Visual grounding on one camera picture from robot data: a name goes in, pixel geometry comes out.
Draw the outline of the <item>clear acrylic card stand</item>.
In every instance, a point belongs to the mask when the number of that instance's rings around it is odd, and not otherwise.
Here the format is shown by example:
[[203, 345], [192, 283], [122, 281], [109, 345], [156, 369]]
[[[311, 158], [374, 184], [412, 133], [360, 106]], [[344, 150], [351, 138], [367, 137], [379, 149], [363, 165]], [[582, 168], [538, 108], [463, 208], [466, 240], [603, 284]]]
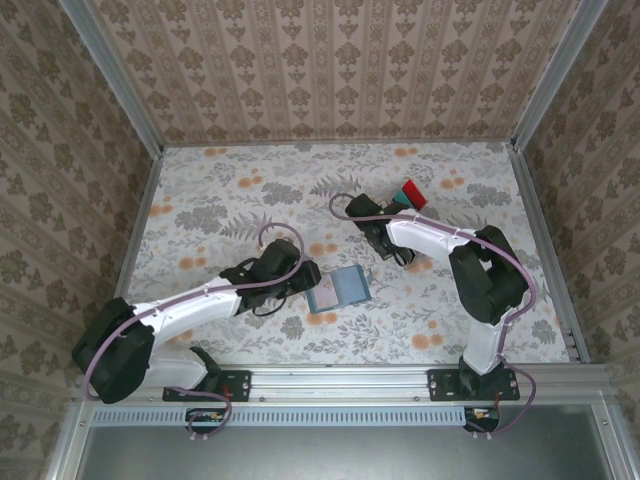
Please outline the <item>clear acrylic card stand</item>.
[[413, 207], [409, 208], [409, 207], [408, 207], [408, 206], [406, 206], [406, 205], [403, 205], [403, 204], [401, 204], [401, 203], [394, 202], [394, 201], [393, 201], [393, 197], [392, 197], [392, 204], [393, 204], [393, 205], [395, 205], [395, 206], [399, 206], [399, 207], [402, 207], [402, 208], [405, 208], [405, 209], [413, 209], [413, 210], [415, 210]]

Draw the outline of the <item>white credit card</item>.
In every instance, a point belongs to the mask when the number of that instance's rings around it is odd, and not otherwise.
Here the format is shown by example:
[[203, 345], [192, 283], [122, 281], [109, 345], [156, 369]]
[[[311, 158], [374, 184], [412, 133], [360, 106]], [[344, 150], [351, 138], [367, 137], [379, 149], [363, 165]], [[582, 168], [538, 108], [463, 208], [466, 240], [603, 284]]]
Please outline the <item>white credit card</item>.
[[333, 308], [339, 303], [336, 288], [330, 274], [323, 275], [312, 292], [318, 310]]

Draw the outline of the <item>blue card holder wallet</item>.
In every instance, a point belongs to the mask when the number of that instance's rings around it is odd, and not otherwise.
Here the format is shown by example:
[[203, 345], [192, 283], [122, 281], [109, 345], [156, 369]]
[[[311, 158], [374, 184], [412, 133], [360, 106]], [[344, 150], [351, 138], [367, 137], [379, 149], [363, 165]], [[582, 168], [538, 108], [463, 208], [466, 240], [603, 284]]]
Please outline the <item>blue card holder wallet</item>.
[[339, 303], [333, 308], [318, 310], [314, 302], [313, 287], [306, 291], [309, 310], [312, 314], [325, 313], [371, 300], [370, 278], [360, 265], [352, 265], [325, 272], [321, 275], [321, 278], [326, 274], [330, 274], [333, 279]]

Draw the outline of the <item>left black connector box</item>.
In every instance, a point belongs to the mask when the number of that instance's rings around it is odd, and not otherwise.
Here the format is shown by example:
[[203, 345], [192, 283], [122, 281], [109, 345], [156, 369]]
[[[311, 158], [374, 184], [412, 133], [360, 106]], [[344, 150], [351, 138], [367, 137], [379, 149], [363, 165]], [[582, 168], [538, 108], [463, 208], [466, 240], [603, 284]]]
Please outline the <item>left black connector box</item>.
[[186, 429], [196, 435], [211, 435], [225, 420], [225, 408], [194, 408], [185, 413]]

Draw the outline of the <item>black connector box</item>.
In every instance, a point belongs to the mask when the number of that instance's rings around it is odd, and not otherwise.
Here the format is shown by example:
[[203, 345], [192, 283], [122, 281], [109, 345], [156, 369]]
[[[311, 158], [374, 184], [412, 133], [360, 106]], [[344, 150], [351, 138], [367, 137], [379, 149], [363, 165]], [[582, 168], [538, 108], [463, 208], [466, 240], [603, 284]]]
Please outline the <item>black connector box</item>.
[[466, 423], [463, 428], [471, 433], [491, 433], [498, 428], [500, 421], [497, 407], [466, 407], [464, 415]]
[[196, 435], [211, 435], [225, 420], [225, 408], [194, 408], [185, 413], [186, 429]]

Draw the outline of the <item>right black connector box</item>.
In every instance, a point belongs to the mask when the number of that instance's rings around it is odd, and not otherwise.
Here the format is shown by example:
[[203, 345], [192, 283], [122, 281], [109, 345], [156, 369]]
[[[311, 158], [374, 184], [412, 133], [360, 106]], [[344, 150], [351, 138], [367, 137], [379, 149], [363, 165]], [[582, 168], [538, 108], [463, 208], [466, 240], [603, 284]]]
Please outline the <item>right black connector box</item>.
[[498, 428], [500, 421], [497, 407], [466, 407], [464, 415], [466, 423], [463, 428], [471, 433], [491, 433]]

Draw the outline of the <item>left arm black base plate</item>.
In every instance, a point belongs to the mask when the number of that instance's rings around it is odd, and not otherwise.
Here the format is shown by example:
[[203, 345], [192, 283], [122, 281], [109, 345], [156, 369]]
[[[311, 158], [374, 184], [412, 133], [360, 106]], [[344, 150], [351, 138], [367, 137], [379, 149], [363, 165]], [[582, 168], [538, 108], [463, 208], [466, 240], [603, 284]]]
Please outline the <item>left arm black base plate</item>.
[[[196, 392], [209, 392], [224, 396], [231, 402], [247, 402], [252, 386], [252, 372], [249, 370], [221, 370], [218, 373], [208, 373], [204, 379], [193, 388]], [[163, 390], [162, 400], [165, 402], [205, 402], [211, 398], [182, 394], [171, 388]]]

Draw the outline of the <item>aluminium back rail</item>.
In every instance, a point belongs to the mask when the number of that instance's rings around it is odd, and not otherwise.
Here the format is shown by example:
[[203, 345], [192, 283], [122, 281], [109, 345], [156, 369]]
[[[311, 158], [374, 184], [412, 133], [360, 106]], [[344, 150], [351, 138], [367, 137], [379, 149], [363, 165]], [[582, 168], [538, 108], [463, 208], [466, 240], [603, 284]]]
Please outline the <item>aluminium back rail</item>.
[[201, 142], [201, 143], [165, 143], [163, 150], [170, 148], [205, 148], [205, 147], [262, 147], [262, 146], [293, 146], [293, 145], [358, 145], [358, 144], [444, 144], [444, 143], [502, 143], [512, 145], [510, 138], [385, 138], [385, 139], [315, 139], [315, 140], [275, 140], [248, 142]]

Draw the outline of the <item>left aluminium side rail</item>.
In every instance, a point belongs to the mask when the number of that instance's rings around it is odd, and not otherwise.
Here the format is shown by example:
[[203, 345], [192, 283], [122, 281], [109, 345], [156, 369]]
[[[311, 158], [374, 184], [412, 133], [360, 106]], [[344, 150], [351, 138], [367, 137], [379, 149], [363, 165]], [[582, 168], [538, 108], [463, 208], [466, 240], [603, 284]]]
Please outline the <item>left aluminium side rail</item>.
[[162, 155], [154, 158], [151, 163], [151, 169], [147, 182], [145, 184], [145, 189], [141, 198], [141, 203], [138, 209], [136, 220], [133, 225], [129, 245], [123, 260], [122, 268], [120, 270], [118, 282], [114, 290], [115, 297], [124, 297], [127, 295], [133, 271], [135, 269], [140, 245], [144, 235], [147, 219], [151, 211], [153, 198], [159, 183], [162, 164]]

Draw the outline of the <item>aluminium side rail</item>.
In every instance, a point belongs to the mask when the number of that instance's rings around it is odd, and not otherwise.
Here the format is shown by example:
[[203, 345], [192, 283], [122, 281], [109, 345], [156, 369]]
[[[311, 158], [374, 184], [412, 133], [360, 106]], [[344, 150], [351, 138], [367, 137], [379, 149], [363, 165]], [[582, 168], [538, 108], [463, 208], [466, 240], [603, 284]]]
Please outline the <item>aluminium side rail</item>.
[[162, 155], [154, 158], [151, 163], [151, 169], [147, 182], [145, 184], [145, 189], [141, 198], [141, 203], [138, 209], [136, 220], [133, 225], [129, 245], [123, 260], [122, 268], [120, 270], [118, 282], [114, 290], [115, 297], [124, 297], [127, 295], [133, 271], [135, 269], [140, 245], [144, 235], [147, 219], [151, 211], [153, 198], [159, 183], [162, 164]]
[[581, 332], [526, 160], [523, 153], [513, 146], [510, 146], [509, 158], [541, 261], [547, 289], [563, 332], [563, 342], [567, 348], [570, 361], [589, 364], [591, 357], [584, 335]]

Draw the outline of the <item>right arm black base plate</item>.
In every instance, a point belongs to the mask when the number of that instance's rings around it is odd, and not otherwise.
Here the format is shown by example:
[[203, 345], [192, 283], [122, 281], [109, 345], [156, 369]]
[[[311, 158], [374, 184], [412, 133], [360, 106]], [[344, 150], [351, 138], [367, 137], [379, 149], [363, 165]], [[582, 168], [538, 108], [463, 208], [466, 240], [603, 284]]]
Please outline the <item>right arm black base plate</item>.
[[515, 373], [496, 368], [486, 375], [473, 370], [432, 369], [427, 372], [430, 400], [446, 401], [516, 401], [521, 398]]

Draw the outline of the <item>right aluminium side rail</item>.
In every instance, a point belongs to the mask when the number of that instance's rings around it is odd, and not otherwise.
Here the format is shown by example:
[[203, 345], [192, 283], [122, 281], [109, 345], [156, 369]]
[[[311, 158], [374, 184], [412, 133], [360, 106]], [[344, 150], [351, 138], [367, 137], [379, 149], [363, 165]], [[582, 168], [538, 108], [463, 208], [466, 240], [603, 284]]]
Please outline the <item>right aluminium side rail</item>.
[[513, 146], [510, 146], [509, 158], [541, 261], [547, 289], [563, 332], [563, 342], [567, 348], [570, 361], [589, 364], [591, 357], [584, 335], [581, 332], [526, 160], [523, 153]]

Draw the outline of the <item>right aluminium corner post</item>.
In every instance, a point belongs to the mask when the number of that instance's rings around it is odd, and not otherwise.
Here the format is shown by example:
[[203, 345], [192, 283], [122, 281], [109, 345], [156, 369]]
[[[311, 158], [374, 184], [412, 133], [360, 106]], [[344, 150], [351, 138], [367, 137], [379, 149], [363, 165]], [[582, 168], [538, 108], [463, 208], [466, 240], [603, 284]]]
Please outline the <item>right aluminium corner post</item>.
[[511, 136], [516, 151], [522, 151], [531, 140], [607, 3], [608, 0], [580, 1]]

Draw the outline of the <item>aluminium corner post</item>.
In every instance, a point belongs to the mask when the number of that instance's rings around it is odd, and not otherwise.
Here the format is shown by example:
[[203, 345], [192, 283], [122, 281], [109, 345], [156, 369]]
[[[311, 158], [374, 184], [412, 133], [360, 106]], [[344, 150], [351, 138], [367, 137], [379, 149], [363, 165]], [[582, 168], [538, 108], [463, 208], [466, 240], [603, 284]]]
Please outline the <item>aluminium corner post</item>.
[[608, 0], [580, 1], [511, 136], [516, 151], [522, 151], [531, 140], [607, 3]]
[[164, 142], [147, 114], [140, 95], [130, 81], [124, 62], [111, 46], [98, 18], [91, 11], [86, 0], [59, 1], [139, 139], [150, 156], [157, 160], [162, 155]]

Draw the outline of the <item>left aluminium corner post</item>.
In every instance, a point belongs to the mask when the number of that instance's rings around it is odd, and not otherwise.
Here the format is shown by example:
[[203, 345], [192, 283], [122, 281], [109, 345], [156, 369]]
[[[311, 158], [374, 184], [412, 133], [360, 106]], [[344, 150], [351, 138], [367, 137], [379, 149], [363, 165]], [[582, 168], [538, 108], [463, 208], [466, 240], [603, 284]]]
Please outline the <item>left aluminium corner post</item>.
[[98, 18], [91, 11], [86, 0], [59, 1], [139, 139], [150, 156], [157, 160], [162, 155], [164, 142], [147, 114], [140, 95], [130, 81], [124, 62], [111, 46]]

